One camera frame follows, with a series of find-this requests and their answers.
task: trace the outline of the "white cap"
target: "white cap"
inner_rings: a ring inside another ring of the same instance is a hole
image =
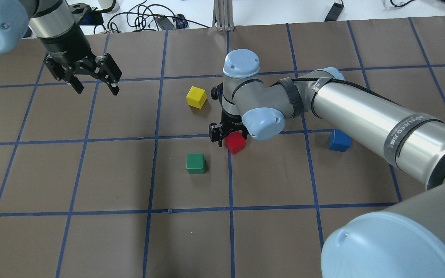
[[[260,70],[258,56],[248,49],[236,49],[226,55],[222,72],[229,77],[254,76]]]
[[[316,72],[319,70],[327,72],[328,74],[332,75],[334,77],[334,79],[339,79],[339,80],[345,79],[345,76],[341,72],[339,72],[339,70],[337,68],[328,67],[328,68],[314,70],[312,72]]]
[[[373,212],[332,233],[321,264],[324,278],[445,277],[445,245],[410,218]]]
[[[284,115],[277,109],[269,107],[254,108],[241,118],[250,136],[257,140],[267,140],[284,129]]]

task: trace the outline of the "yellow block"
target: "yellow block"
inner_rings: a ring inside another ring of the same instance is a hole
[[[195,86],[192,86],[192,88],[190,88],[190,91],[187,94],[187,102],[190,106],[202,109],[202,106],[204,105],[206,100],[207,95],[205,94],[204,89],[197,88]]]

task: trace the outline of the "black cable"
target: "black cable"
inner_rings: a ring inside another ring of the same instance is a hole
[[[162,15],[162,14],[138,14],[138,13],[136,13],[136,12],[129,12],[129,11],[120,12],[120,13],[115,14],[114,16],[112,16],[112,17],[109,19],[108,23],[107,23],[107,28],[110,28],[110,26],[111,26],[111,21],[113,20],[113,18],[115,18],[116,16],[119,16],[119,15],[122,15],[122,14],[145,15],[146,18],[147,18],[147,17],[150,17],[150,16],[164,16],[164,17],[170,17],[170,18],[178,18],[178,19],[182,19],[182,20],[185,20],[185,21],[188,21],[188,22],[195,23],[195,24],[197,24],[197,25],[200,25],[200,26],[203,26],[203,27],[206,27],[206,28],[210,28],[209,26],[204,25],[204,24],[202,24],[202,23],[198,23],[198,22],[196,22],[196,21],[192,21],[192,20],[189,20],[189,19],[184,19],[184,18],[181,18],[181,17],[178,17],[178,16],[170,16],[170,15]]]
[[[138,9],[137,9],[137,13],[138,13],[138,11],[140,11],[140,10],[139,10],[140,7],[141,7],[141,6],[144,6],[143,4],[145,4],[145,2],[147,2],[147,0],[144,0],[142,3],[140,3],[140,4],[138,4],[138,5],[134,5],[128,12],[131,12],[131,11],[133,11],[135,8],[138,7]],[[128,25],[129,25],[130,27],[135,27],[135,25],[130,25],[130,23],[129,23],[129,19],[128,19],[128,14],[127,14],[127,23],[128,23]]]
[[[143,14],[140,13],[140,7],[145,7]],[[137,12],[138,16],[135,18],[135,22],[134,22],[135,30],[138,30],[138,26],[141,26],[140,31],[145,29],[145,27],[147,27],[147,19],[145,18],[145,11],[147,11],[147,9],[150,11],[150,14],[154,14],[152,12],[152,10],[146,5],[140,5],[137,7],[136,12]]]
[[[156,31],[156,29],[133,30],[132,32],[140,32],[140,31]]]
[[[164,6],[164,5],[161,5],[161,4],[150,4],[150,5],[148,5],[147,7],[150,8],[150,7],[153,7],[153,6],[163,7],[163,8],[165,8],[166,10],[170,11],[171,14],[173,14],[174,17],[176,17],[175,12],[173,12],[173,10],[171,10],[170,8],[168,8],[168,7]]]
[[[104,28],[104,31],[107,30],[107,29],[106,29],[106,26],[104,26],[104,24],[101,24],[101,25],[95,25],[95,26],[94,26],[94,35],[95,35],[95,29],[96,29],[98,26],[102,26],[102,28]]]
[[[116,5],[116,0],[113,0],[113,3],[111,3],[111,7],[108,7],[107,9],[103,10],[96,10],[95,12],[98,12],[100,14],[106,14],[114,9],[114,6]]]
[[[147,11],[147,9],[150,11],[150,14],[154,14],[154,12],[150,9],[150,6],[145,6],[145,5],[143,5],[143,7],[145,7],[145,10],[143,10],[143,13],[145,13],[145,11]],[[139,14],[140,14],[140,7],[138,7],[138,9],[136,10],[136,12],[138,12]],[[155,19],[155,17],[152,17],[152,21],[154,21],[154,23],[156,24],[156,28],[157,28],[157,30],[159,30],[159,25],[157,24],[157,21],[156,21],[156,19]],[[149,24],[147,24],[147,20],[145,20],[145,24],[142,26],[142,30],[144,30],[145,29],[145,27],[147,26],[147,25],[150,25],[150,23]]]
[[[118,29],[118,25],[114,22],[111,22],[111,29],[114,30],[113,24],[114,24],[114,26],[116,26],[116,33],[120,33],[120,30]]]
[[[408,5],[408,4],[410,4],[411,2],[413,2],[413,1],[415,1],[415,0],[409,0],[408,2],[403,3],[403,4],[401,4],[401,5],[396,5],[396,4],[394,4],[394,2],[393,2],[392,0],[389,0],[389,1],[391,2],[391,5],[393,5],[394,7],[402,8],[402,7],[404,7],[404,6]]]
[[[294,78],[292,79],[293,81],[318,81],[318,78]],[[349,86],[353,86],[357,89],[360,89],[366,93],[369,93],[370,95],[374,95],[375,97],[379,97],[382,100],[387,100],[388,102],[392,102],[394,104],[397,104],[396,102],[393,102],[392,100],[389,100],[386,97],[382,97],[381,95],[379,95],[378,93],[373,92],[372,90],[369,90],[367,88],[365,88],[364,86],[360,86],[356,83],[350,82],[350,81],[345,81],[345,80],[341,80],[341,79],[331,79],[329,82],[334,82],[334,83],[339,83],[339,84],[345,84],[345,85],[349,85]]]

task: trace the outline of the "cord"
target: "cord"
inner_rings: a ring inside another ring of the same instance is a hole
[[[110,26],[111,26],[111,21],[113,20],[113,18],[115,18],[116,16],[119,16],[119,15],[122,15],[122,14],[145,15],[146,18],[147,18],[147,17],[150,17],[150,16],[164,16],[164,17],[169,17],[169,18],[178,18],[178,19],[186,20],[186,21],[191,22],[191,23],[195,23],[195,24],[197,24],[197,25],[200,25],[200,26],[203,26],[203,27],[206,27],[206,28],[210,28],[209,26],[204,25],[204,24],[202,24],[202,23],[198,23],[198,22],[196,22],[196,21],[192,21],[192,20],[189,20],[189,19],[183,19],[183,18],[178,17],[178,16],[170,16],[170,15],[162,15],[162,14],[138,14],[138,13],[136,13],[136,12],[128,12],[128,11],[120,12],[119,14],[115,14],[115,15],[114,15],[113,17],[111,17],[111,19],[108,21],[107,26],[110,27]]]
[[[394,4],[394,2],[393,2],[392,0],[389,0],[389,1],[391,2],[391,5],[393,5],[394,7],[402,8],[402,7],[404,7],[404,6],[408,5],[408,4],[410,4],[411,2],[413,2],[413,1],[415,1],[415,0],[409,0],[408,2],[403,3],[403,4],[401,4],[401,5],[396,5],[396,4]]]
[[[156,18],[156,17],[159,17],[159,16],[162,16],[162,17],[168,17],[168,18],[174,18],[174,19],[180,19],[180,20],[185,20],[185,21],[187,21],[187,22],[191,22],[191,23],[194,23],[194,24],[197,24],[197,25],[206,27],[206,28],[210,28],[209,26],[204,25],[204,24],[202,24],[202,23],[199,23],[199,22],[196,22],[196,21],[192,21],[192,20],[189,20],[189,19],[185,19],[185,18],[178,17],[178,16],[176,16],[176,14],[173,12],[173,10],[171,10],[170,8],[168,8],[168,7],[164,6],[164,5],[160,5],[160,4],[144,5],[145,2],[147,2],[147,0],[143,0],[140,4],[134,5],[134,6],[133,6],[129,11],[127,11],[127,12],[120,12],[120,13],[115,14],[114,16],[112,16],[112,17],[109,19],[108,23],[107,23],[107,28],[110,29],[110,30],[119,31],[119,30],[118,30],[118,26],[117,26],[116,24],[115,24],[116,29],[113,29],[113,28],[112,28],[112,23],[114,23],[114,22],[113,22],[113,19],[114,19],[115,17],[117,17],[117,16],[119,16],[119,15],[123,15],[123,14],[126,14],[126,15],[127,15],[127,24],[128,24],[128,26],[135,28],[134,32],[140,32],[140,31],[142,31],[142,30],[155,30],[155,29],[150,28],[150,24],[152,23],[152,21],[155,23],[155,25],[156,25],[156,29],[159,30],[159,25],[158,25],[157,21],[155,20],[155,18]],[[168,10],[168,11],[172,14],[172,16],[171,16],[171,15],[154,14],[154,13],[152,12],[152,9],[150,9],[151,7],[163,7],[164,9]],[[133,24],[130,23],[130,21],[129,21],[129,20],[130,20],[129,15],[136,15],[136,18],[135,18]],[[148,19],[149,19],[150,17],[152,17],[152,20],[151,20],[149,23],[147,23],[147,21],[148,21]]]
[[[113,3],[111,3],[111,7],[108,7],[107,9],[102,9],[102,10],[95,10],[97,8],[95,8],[95,12],[98,12],[100,14],[106,14],[110,11],[112,11],[114,9],[114,6],[116,5],[116,0],[113,0]]]
[[[107,29],[106,29],[106,26],[104,26],[104,24],[101,24],[101,25],[95,25],[95,27],[94,27],[94,35],[95,35],[95,29],[96,29],[98,26],[102,26],[102,28],[104,28],[104,31],[107,30]]]
[[[318,81],[318,78],[293,78],[292,80],[293,80],[293,82],[295,82],[295,81]],[[381,98],[382,100],[387,100],[388,102],[392,102],[394,104],[397,104],[396,102],[394,102],[392,100],[389,100],[386,97],[382,97],[378,93],[375,93],[372,90],[369,90],[369,89],[365,88],[364,86],[360,86],[360,85],[358,85],[356,83],[353,83],[353,82],[350,82],[350,81],[345,81],[345,80],[341,80],[341,79],[331,79],[329,82],[334,82],[334,83],[340,83],[340,84],[346,84],[346,85],[349,85],[349,86],[353,86],[353,87],[355,87],[357,89],[360,89],[360,90],[362,90],[362,91],[364,91],[366,93],[369,93],[370,95],[374,95],[375,97]]]

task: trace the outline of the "brown mat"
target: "brown mat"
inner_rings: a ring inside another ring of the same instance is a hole
[[[207,137],[218,102],[185,96],[244,47],[267,85],[333,66],[445,122],[445,17],[88,39],[121,68],[117,97],[55,81],[35,39],[0,55],[0,277],[319,277],[330,233],[423,191],[356,142],[329,150],[311,114],[228,155]],[[189,175],[187,153],[208,172]]]

